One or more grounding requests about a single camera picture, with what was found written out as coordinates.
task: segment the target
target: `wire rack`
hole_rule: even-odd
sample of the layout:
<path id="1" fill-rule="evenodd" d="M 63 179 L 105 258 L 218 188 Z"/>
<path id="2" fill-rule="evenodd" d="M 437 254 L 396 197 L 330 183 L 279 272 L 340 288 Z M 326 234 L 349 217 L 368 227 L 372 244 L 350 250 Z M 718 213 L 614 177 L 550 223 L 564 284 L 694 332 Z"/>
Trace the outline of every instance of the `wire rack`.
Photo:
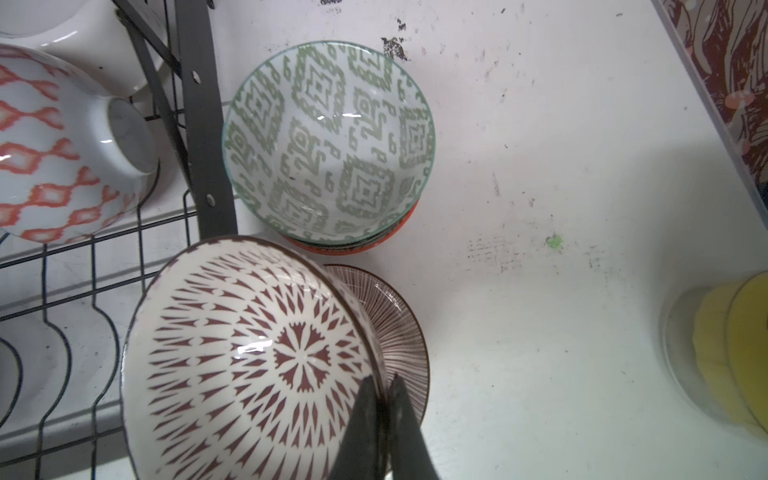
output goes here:
<path id="1" fill-rule="evenodd" d="M 174 52 L 173 5 L 162 0 L 162 10 Z M 178 71 L 171 70 L 164 90 L 183 137 Z M 166 120 L 157 95 L 145 100 L 135 106 L 145 107 L 147 122 Z M 179 145 L 171 147 L 166 151 L 181 158 Z M 133 217 L 80 243 L 39 246 L 0 230 L 0 478 L 96 478 L 104 464 L 126 456 L 116 381 L 124 334 L 152 277 L 197 241 L 198 211 L 184 170 L 160 162 Z M 178 193 L 150 205 L 161 178 L 180 179 Z M 120 475 L 133 478 L 130 469 Z"/>

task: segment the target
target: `paint mark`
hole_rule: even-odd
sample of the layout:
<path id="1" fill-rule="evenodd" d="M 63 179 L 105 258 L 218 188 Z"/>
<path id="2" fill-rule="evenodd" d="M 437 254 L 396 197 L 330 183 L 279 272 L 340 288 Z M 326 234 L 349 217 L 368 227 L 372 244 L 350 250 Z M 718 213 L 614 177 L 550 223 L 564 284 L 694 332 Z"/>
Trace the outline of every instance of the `paint mark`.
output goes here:
<path id="1" fill-rule="evenodd" d="M 386 38 L 382 37 L 382 42 L 384 42 L 384 55 L 394 59 L 395 57 L 399 58 L 403 61 L 408 61 L 408 57 L 406 57 L 406 51 L 402 49 L 402 42 L 405 39 L 403 37 L 397 38 Z"/>
<path id="2" fill-rule="evenodd" d="M 557 250 L 558 248 L 563 246 L 563 237 L 555 233 L 551 237 L 547 237 L 547 245 L 552 250 Z"/>
<path id="3" fill-rule="evenodd" d="M 493 193 L 496 197 L 500 197 L 502 192 L 498 189 L 498 180 L 496 180 L 496 174 L 491 172 L 491 179 L 493 180 Z"/>

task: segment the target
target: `green spot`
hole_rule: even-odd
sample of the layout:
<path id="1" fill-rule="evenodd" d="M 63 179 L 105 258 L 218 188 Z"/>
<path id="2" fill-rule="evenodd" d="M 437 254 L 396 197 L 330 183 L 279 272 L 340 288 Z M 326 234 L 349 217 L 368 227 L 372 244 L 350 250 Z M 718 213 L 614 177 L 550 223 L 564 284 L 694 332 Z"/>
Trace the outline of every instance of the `green spot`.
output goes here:
<path id="1" fill-rule="evenodd" d="M 547 237 L 547 245 L 549 245 L 549 248 L 557 250 L 563 246 L 563 237 L 557 234 Z"/>

